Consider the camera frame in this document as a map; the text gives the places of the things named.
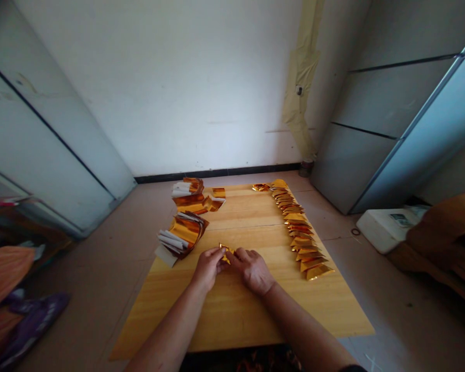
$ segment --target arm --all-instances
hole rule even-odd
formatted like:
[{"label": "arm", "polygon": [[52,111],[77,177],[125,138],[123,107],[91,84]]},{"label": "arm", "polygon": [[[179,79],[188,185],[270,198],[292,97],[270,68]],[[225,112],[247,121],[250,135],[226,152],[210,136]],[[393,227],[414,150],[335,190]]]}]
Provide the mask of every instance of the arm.
[{"label": "arm", "polygon": [[190,284],[133,357],[125,371],[178,371],[196,329],[207,293],[226,263],[224,249],[200,255]]},{"label": "arm", "polygon": [[245,286],[260,297],[306,371],[339,371],[358,364],[333,335],[282,289],[256,251],[239,248],[236,254],[237,257],[226,253],[232,266],[241,272]]}]

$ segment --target fingers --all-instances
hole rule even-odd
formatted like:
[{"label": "fingers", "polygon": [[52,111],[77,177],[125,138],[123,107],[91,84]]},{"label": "fingers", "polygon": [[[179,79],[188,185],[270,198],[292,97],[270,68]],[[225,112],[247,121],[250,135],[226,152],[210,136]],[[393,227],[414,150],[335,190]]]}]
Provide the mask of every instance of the fingers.
[{"label": "fingers", "polygon": [[219,262],[221,260],[222,257],[224,257],[224,252],[225,252],[225,248],[222,248],[222,249],[219,249],[219,247],[217,247],[217,249],[211,254],[210,256],[210,260],[216,264],[217,262]]},{"label": "fingers", "polygon": [[236,256],[234,254],[232,254],[231,252],[226,252],[226,257],[227,259],[229,260],[229,262],[231,262],[231,265],[234,266],[236,269],[241,269],[242,267],[242,263],[240,260],[238,260],[236,258]]},{"label": "fingers", "polygon": [[229,264],[227,262],[219,261],[217,262],[217,274],[221,273],[223,270],[227,269]]},{"label": "fingers", "polygon": [[238,257],[242,261],[249,261],[250,260],[250,256],[248,255],[248,253],[243,248],[236,249],[236,254],[238,255]]},{"label": "fingers", "polygon": [[203,255],[205,257],[209,257],[209,256],[213,255],[215,252],[217,252],[218,250],[219,250],[219,247],[210,248],[209,250],[204,251]]}]

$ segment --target wooden table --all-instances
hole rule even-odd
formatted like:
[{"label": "wooden table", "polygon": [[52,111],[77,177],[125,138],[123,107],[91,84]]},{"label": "wooden table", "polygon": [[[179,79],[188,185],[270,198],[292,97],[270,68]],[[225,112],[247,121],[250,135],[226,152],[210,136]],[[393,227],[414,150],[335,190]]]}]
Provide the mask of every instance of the wooden table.
[{"label": "wooden table", "polygon": [[[374,329],[329,253],[317,244],[336,270],[308,282],[295,261],[281,211],[271,192],[256,192],[251,184],[225,187],[226,203],[202,216],[210,222],[198,245],[183,261],[169,268],[155,259],[112,351],[111,360],[131,358],[190,282],[198,256],[219,242],[236,249],[255,249],[279,284],[336,337],[374,334]],[[211,193],[206,188],[204,193]],[[277,344],[284,342],[260,301],[241,283],[232,268],[217,276],[205,300],[190,351]]]}]

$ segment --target floor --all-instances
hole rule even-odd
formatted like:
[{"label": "floor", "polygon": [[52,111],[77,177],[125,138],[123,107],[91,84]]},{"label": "floor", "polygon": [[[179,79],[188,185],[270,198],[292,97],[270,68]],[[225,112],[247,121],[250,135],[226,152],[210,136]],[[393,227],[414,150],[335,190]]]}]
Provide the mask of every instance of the floor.
[{"label": "floor", "polygon": [[[465,370],[465,303],[426,277],[401,273],[297,172],[205,179],[206,187],[286,180],[376,335],[341,339],[369,371]],[[67,291],[65,312],[18,371],[121,371],[108,357],[171,221],[174,182],[139,185],[76,249],[26,283],[29,296]]]}]

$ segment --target refrigerator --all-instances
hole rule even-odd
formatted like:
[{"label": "refrigerator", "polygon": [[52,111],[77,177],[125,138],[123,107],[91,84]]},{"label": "refrigerator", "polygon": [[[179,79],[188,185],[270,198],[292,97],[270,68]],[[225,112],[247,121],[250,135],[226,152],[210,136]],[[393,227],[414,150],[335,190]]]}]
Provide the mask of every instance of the refrigerator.
[{"label": "refrigerator", "polygon": [[373,1],[312,185],[343,214],[401,205],[465,144],[464,62],[465,0]]}]

